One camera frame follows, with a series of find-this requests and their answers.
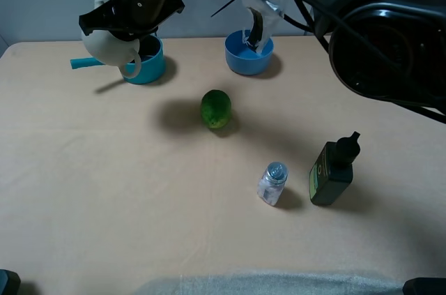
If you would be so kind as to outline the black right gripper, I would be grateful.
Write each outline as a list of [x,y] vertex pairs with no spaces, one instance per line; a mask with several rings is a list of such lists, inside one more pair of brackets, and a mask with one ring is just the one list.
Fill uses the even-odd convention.
[[161,23],[184,7],[182,0],[109,0],[80,15],[79,26],[85,36],[94,31],[113,31],[119,40],[143,40],[156,34]]

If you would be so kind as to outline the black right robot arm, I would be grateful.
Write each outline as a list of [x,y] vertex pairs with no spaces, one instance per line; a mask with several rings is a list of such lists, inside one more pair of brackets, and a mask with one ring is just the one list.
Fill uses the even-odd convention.
[[[445,121],[445,0],[294,0],[338,79],[366,98]],[[119,43],[154,33],[182,0],[109,0],[79,17],[85,47],[104,31]]]

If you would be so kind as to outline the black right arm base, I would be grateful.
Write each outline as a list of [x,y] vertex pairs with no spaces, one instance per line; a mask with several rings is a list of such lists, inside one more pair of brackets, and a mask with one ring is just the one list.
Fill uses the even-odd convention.
[[405,282],[404,295],[446,295],[445,278],[414,278]]

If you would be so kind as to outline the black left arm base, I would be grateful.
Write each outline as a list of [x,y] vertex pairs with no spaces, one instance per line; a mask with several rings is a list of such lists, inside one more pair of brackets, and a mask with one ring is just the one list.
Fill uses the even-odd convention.
[[13,271],[0,270],[0,295],[17,295],[21,280]]

